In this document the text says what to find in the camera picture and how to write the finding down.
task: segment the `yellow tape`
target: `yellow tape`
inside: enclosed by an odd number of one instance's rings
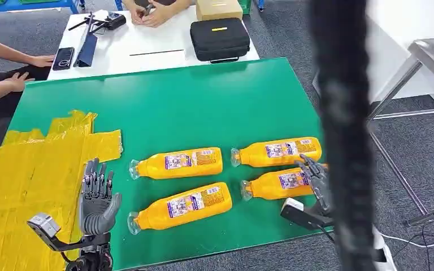
[[[222,30],[227,30],[227,27],[212,28],[212,31],[222,31]]]
[[[96,114],[72,111],[52,120],[48,135],[38,129],[9,131],[0,147],[0,271],[62,270],[64,261],[26,224],[38,212],[62,227],[60,240],[81,236],[77,197],[84,163],[117,159],[120,131],[91,134]]]

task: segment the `bottle label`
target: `bottle label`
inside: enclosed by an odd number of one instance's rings
[[[195,151],[192,153],[194,165],[208,165],[217,162],[217,155],[213,150]]]
[[[192,161],[187,154],[172,154],[166,156],[166,169],[191,167]]]
[[[265,146],[269,158],[282,157],[287,155],[298,155],[297,145],[295,142],[284,142],[269,144]]]
[[[315,144],[312,143],[311,139],[297,140],[295,143],[297,145],[298,152],[301,154],[317,151],[317,148],[315,147]]]
[[[282,189],[292,189],[301,185],[309,185],[309,179],[303,172],[279,175]]]
[[[213,150],[195,151],[191,156],[187,154],[172,154],[166,156],[166,169],[208,165],[216,162],[217,155]]]
[[[171,199],[167,202],[167,209],[169,217],[174,218],[223,201],[224,195],[220,191],[220,187],[214,186],[198,193]]]

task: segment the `black case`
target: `black case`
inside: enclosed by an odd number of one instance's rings
[[[250,50],[249,34],[237,18],[195,21],[190,38],[200,61],[237,60]]]

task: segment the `green tabletop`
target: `green tabletop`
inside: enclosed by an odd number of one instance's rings
[[[95,132],[122,130],[124,152],[108,163],[114,192],[123,202],[111,231],[114,270],[238,250],[316,233],[280,217],[282,200],[242,200],[241,180],[289,167],[233,168],[232,147],[254,142],[312,136],[322,141],[319,118],[284,58],[167,69],[117,76],[46,81],[27,87],[10,129],[40,128],[72,109],[98,114]],[[132,180],[130,160],[200,147],[220,147],[219,175]],[[230,211],[167,230],[127,229],[130,211],[214,182],[226,182]],[[298,198],[306,205],[313,196]]]

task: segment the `plastic bottle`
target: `plastic bottle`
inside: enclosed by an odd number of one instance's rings
[[[301,168],[268,172],[254,181],[242,181],[241,193],[244,200],[251,198],[281,199],[291,196],[313,195],[310,180]]]
[[[232,198],[227,185],[217,182],[157,200],[139,213],[131,212],[127,225],[132,234],[145,229],[163,230],[224,213],[231,208]]]
[[[291,165],[295,160],[303,161],[299,154],[318,161],[322,155],[319,140],[301,137],[253,143],[242,150],[231,149],[231,162],[234,167],[240,164],[252,167]]]
[[[219,148],[197,148],[155,154],[147,160],[132,160],[129,173],[135,180],[140,176],[153,179],[213,175],[222,172],[222,153]]]

